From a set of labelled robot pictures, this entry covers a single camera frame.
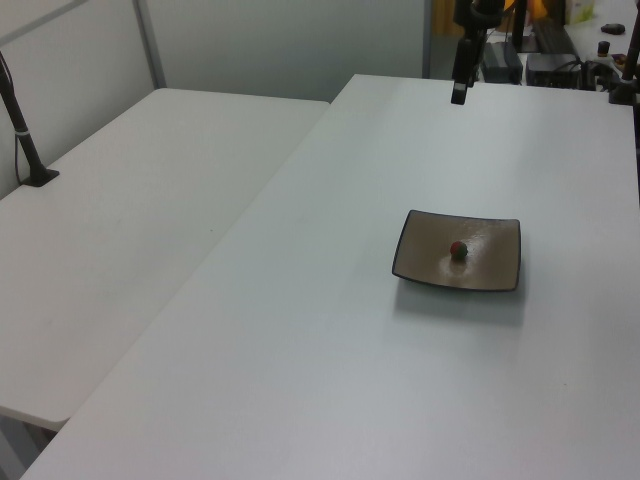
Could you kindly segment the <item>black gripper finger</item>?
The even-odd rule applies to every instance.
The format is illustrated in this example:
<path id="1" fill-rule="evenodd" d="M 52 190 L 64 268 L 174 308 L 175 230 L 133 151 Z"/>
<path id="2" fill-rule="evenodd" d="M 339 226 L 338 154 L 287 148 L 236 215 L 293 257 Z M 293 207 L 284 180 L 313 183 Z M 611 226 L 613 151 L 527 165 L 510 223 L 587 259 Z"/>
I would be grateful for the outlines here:
<path id="1" fill-rule="evenodd" d="M 472 63 L 469 77 L 469 86 L 473 87 L 479 78 L 480 63 L 484 55 L 484 47 L 487 41 L 488 31 L 479 29 L 471 36 L 472 42 Z"/>
<path id="2" fill-rule="evenodd" d="M 452 104 L 465 104 L 472 76 L 473 52 L 473 42 L 470 39 L 462 38 L 459 40 L 452 70 Z"/>

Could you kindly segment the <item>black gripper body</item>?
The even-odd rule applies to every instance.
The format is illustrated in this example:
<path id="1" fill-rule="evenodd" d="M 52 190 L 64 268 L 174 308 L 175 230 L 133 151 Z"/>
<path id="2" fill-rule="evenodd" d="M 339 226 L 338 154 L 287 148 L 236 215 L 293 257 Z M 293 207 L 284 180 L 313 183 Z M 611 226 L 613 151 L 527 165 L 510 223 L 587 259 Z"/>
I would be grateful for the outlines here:
<path id="1" fill-rule="evenodd" d="M 465 38 L 475 38 L 499 26 L 503 18 L 503 0 L 456 0 L 453 21 L 464 30 Z"/>

